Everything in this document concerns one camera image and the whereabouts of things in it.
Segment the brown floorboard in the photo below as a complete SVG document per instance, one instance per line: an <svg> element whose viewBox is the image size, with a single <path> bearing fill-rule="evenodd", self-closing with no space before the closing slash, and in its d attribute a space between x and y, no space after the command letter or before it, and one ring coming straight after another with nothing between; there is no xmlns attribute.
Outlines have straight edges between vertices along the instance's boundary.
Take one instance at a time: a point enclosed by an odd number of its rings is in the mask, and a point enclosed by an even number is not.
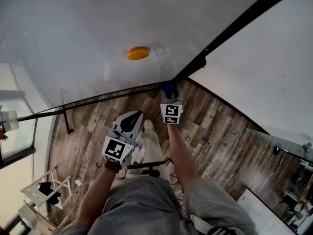
<svg viewBox="0 0 313 235"><path fill-rule="evenodd" d="M280 153L273 155L273 147L267 141L250 132L246 127L257 129L240 113L220 102L188 81L182 81L184 113L179 130L193 154L201 176L214 179L237 200L249 187L269 207L282 215L287 208L278 205L291 175L300 166L297 158ZM162 152L166 157L170 147L167 127L160 113L160 92L137 94L67 111L71 135L67 134L63 115L58 115L53 131L49 168L57 165L57 178L62 181L71 175L71 187L75 196L60 210L49 206L50 219L58 225L75 207L68 222L74 220L77 207L86 193L91 180L99 173L96 162L103 163L103 141L114 119L128 111L142 110L144 117L152 119L159 136ZM169 171L173 165L168 164ZM83 185L78 187L74 181ZM180 186L173 190L181 199ZM66 191L61 191L63 198Z"/></svg>

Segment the gray t-shirt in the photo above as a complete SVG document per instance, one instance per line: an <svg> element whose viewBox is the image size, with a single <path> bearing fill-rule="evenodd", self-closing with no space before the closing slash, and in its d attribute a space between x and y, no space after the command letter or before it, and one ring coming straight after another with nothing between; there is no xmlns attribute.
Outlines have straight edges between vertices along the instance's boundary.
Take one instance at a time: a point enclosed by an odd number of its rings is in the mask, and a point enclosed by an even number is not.
<svg viewBox="0 0 313 235"><path fill-rule="evenodd" d="M211 226L236 227L245 235L255 235L255 225L245 211L222 187L208 179L189 185L184 193L188 215ZM189 235L179 202L167 180L138 177L111 190L104 213L91 229L71 224L53 235Z"/></svg>

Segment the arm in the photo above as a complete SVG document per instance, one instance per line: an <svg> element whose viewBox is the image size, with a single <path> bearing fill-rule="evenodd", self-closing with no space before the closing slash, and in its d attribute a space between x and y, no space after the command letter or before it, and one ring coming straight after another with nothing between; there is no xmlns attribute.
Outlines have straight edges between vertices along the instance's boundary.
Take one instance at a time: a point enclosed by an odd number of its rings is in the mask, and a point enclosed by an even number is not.
<svg viewBox="0 0 313 235"><path fill-rule="evenodd" d="M198 168L176 125L168 124L172 160L179 184L183 190L200 178Z"/></svg>
<svg viewBox="0 0 313 235"><path fill-rule="evenodd" d="M90 227L97 217L101 215L110 188L115 177L115 172L104 168L91 186L89 186L80 204L78 216L74 223Z"/></svg>

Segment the white pot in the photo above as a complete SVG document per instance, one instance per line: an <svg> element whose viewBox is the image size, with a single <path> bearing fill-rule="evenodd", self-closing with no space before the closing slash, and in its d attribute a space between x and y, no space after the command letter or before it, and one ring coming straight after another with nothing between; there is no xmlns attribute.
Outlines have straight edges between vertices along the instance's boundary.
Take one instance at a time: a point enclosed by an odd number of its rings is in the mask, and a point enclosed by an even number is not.
<svg viewBox="0 0 313 235"><path fill-rule="evenodd" d="M0 112L0 122L16 120L17 117L16 111Z"/></svg>
<svg viewBox="0 0 313 235"><path fill-rule="evenodd" d="M19 122L17 120L12 120L12 121L4 122L2 125L5 131L8 132L8 131L13 131L13 130L18 129Z"/></svg>

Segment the orange object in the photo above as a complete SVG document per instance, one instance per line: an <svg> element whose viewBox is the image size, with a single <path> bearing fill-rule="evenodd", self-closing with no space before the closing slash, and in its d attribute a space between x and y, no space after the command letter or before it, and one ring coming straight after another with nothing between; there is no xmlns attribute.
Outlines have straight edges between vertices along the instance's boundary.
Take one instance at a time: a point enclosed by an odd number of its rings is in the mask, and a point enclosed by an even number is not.
<svg viewBox="0 0 313 235"><path fill-rule="evenodd" d="M149 56L149 48L147 47L135 47L130 49L127 54L127 58L130 60L139 60Z"/></svg>

